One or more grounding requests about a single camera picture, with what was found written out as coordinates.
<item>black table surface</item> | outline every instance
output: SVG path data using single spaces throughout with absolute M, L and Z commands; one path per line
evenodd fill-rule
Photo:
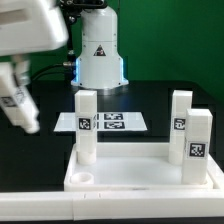
M 0 110 L 0 193 L 63 191 L 64 176 L 75 143 L 75 133 L 54 133 L 53 130 L 61 112 L 74 112 L 74 92 L 70 84 L 63 81 L 36 81 L 29 90 L 40 110 L 39 133 L 28 135 L 20 127 L 13 127 Z M 224 106 L 191 82 L 132 81 L 123 93 L 98 96 L 98 112 L 142 112 L 148 128 L 145 132 L 99 132 L 98 141 L 168 142 L 174 90 L 193 91 L 192 107 L 211 111 L 213 128 L 210 154 L 223 169 Z M 140 221 L 141 223 L 224 223 L 224 218 L 106 222 L 126 224 Z M 105 220 L 92 222 L 105 223 Z

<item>cable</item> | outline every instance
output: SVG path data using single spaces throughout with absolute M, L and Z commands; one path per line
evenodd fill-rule
M 60 67 L 64 67 L 63 64 L 54 64 L 54 65 L 49 65 L 45 68 L 42 68 L 40 69 L 39 71 L 37 71 L 36 73 L 34 73 L 32 76 L 31 76 L 31 81 L 35 80 L 41 73 L 47 71 L 47 70 L 50 70 L 52 68 L 60 68 Z
M 37 75 L 32 82 L 37 81 L 38 79 L 40 79 L 43 76 L 47 76 L 47 75 L 65 75 L 64 72 L 46 72 L 46 73 L 41 73 L 39 75 Z

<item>circular hole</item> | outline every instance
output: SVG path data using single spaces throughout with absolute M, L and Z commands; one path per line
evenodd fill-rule
M 94 177 L 91 173 L 76 173 L 71 177 L 72 184 L 93 184 Z

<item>warning label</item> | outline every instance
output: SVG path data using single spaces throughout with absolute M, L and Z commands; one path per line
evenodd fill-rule
M 106 56 L 103 47 L 101 45 L 97 48 L 94 56 Z

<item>white pillar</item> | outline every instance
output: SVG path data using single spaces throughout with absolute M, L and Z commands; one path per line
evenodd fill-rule
M 82 165 L 91 165 L 96 162 L 97 93 L 86 90 L 76 93 L 75 111 L 78 162 Z
M 181 165 L 184 151 L 186 111 L 191 108 L 192 91 L 175 90 L 172 100 L 169 162 Z
M 207 109 L 187 110 L 185 152 L 182 165 L 183 184 L 205 184 L 212 128 Z

